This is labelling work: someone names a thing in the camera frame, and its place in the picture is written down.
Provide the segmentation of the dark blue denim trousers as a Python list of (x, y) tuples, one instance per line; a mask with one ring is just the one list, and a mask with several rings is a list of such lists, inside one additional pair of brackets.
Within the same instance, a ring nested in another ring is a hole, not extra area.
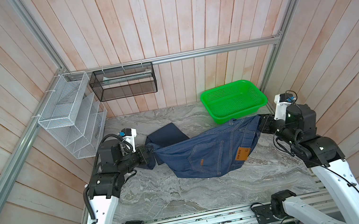
[(150, 157), (140, 168), (165, 164), (178, 178), (224, 176), (241, 168), (251, 155), (261, 135), (261, 121), (259, 115), (231, 119), (193, 138), (169, 123), (147, 136)]

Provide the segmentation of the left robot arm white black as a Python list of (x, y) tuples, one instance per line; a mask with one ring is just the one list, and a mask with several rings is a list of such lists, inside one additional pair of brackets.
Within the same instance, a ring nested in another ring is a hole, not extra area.
[[(90, 182), (83, 192), (88, 212), (86, 224), (112, 224), (122, 187), (136, 175), (137, 167), (149, 162), (146, 147), (135, 146), (136, 130), (124, 128), (119, 134), (104, 136), (97, 149)], [(123, 224), (145, 224), (133, 220)]]

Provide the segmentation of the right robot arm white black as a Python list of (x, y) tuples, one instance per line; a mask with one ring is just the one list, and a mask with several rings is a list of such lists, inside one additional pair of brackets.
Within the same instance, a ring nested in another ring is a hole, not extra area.
[(272, 196), (273, 214), (303, 224), (359, 224), (359, 184), (336, 142), (317, 133), (316, 116), (308, 105), (290, 104), (281, 115), (262, 116), (259, 129), (273, 135), (275, 145), (289, 146), (283, 151), (302, 160), (320, 179), (344, 219), (328, 216), (289, 191)]

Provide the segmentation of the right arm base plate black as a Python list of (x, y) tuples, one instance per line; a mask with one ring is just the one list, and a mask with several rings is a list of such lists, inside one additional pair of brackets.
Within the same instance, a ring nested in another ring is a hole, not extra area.
[(254, 213), (258, 224), (269, 224), (281, 221), (280, 218), (277, 218), (273, 214), (270, 204), (254, 204), (250, 207), (250, 210)]

